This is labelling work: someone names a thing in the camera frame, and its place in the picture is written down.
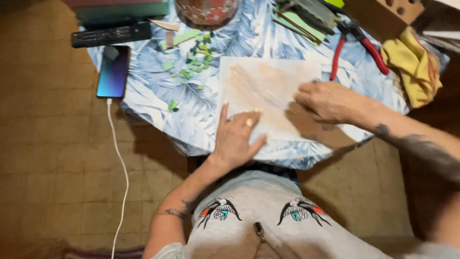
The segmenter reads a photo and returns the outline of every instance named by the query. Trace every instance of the tiled floor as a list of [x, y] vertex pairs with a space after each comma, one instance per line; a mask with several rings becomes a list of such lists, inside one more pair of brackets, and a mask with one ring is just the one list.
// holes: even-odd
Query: tiled floor
[[[58, 0], [0, 10], [0, 240], [64, 237], [110, 247], [125, 182], [96, 70], [72, 49], [73, 13]], [[130, 192], [118, 247], [143, 243], [186, 159], [153, 127], [131, 128], [113, 105]], [[397, 151], [381, 141], [299, 172], [302, 188], [357, 235], [409, 235]]]

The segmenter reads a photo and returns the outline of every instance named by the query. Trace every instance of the tattoo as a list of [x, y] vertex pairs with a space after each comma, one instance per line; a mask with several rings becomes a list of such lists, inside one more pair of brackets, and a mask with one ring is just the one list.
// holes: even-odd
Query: tattoo
[[167, 214], [174, 215], [174, 216], [184, 219], [193, 210], [193, 202], [182, 200], [182, 203], [185, 205], [185, 208], [183, 210], [178, 211], [175, 209], [167, 209], [165, 210], [165, 212]]
[[401, 138], [394, 137], [390, 135], [388, 127], [384, 124], [375, 128], [375, 135], [397, 148], [418, 155], [447, 179], [460, 182], [460, 161], [442, 146], [424, 139], [424, 135], [410, 134]]

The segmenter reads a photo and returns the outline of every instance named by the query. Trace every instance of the blue leaf print tablecloth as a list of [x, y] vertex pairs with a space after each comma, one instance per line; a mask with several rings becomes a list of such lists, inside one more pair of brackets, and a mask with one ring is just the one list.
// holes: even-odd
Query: blue leaf print tablecloth
[[[224, 27], [214, 31], [212, 47], [214, 59], [210, 67], [195, 73], [190, 79], [171, 77], [185, 65], [186, 53], [194, 40], [163, 51], [159, 46], [166, 30], [154, 24], [152, 39], [125, 43], [131, 47], [131, 62], [122, 109], [132, 121], [145, 120], [166, 133], [184, 154], [197, 156], [214, 150], [217, 93], [219, 90], [219, 62], [221, 56], [259, 57], [264, 59], [305, 59], [312, 52], [321, 56], [322, 80], [328, 81], [332, 57], [340, 33], [328, 36], [330, 43], [313, 47], [298, 34], [272, 21], [272, 4], [268, 0], [243, 0], [235, 17]], [[165, 21], [180, 23], [174, 1], [170, 1], [171, 14]], [[189, 30], [180, 24], [179, 34]], [[374, 45], [376, 40], [367, 35]], [[103, 47], [89, 48], [88, 52], [99, 69]], [[162, 64], [171, 60], [175, 68], [165, 72]], [[336, 80], [358, 93], [374, 98], [391, 109], [409, 112], [404, 98], [393, 87], [393, 76], [384, 76], [372, 57], [359, 42], [346, 43], [342, 49]], [[169, 112], [168, 103], [173, 99], [178, 112]], [[351, 125], [339, 127], [352, 139], [363, 143], [372, 134]], [[333, 151], [315, 141], [269, 141], [256, 156], [259, 161], [290, 168], [309, 169], [315, 163], [331, 156]]]

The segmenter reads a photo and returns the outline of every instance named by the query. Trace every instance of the smartphone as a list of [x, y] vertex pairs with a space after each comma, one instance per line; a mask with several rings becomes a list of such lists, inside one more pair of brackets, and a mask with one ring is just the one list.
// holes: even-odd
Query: smartphone
[[131, 49], [128, 46], [106, 46], [102, 54], [96, 97], [123, 98], [125, 96]]

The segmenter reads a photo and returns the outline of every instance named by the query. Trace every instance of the gold ring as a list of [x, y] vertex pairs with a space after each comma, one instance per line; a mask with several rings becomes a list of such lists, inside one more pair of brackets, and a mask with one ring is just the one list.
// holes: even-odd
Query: gold ring
[[245, 124], [249, 127], [249, 128], [252, 128], [253, 125], [254, 125], [254, 122], [252, 119], [247, 119]]

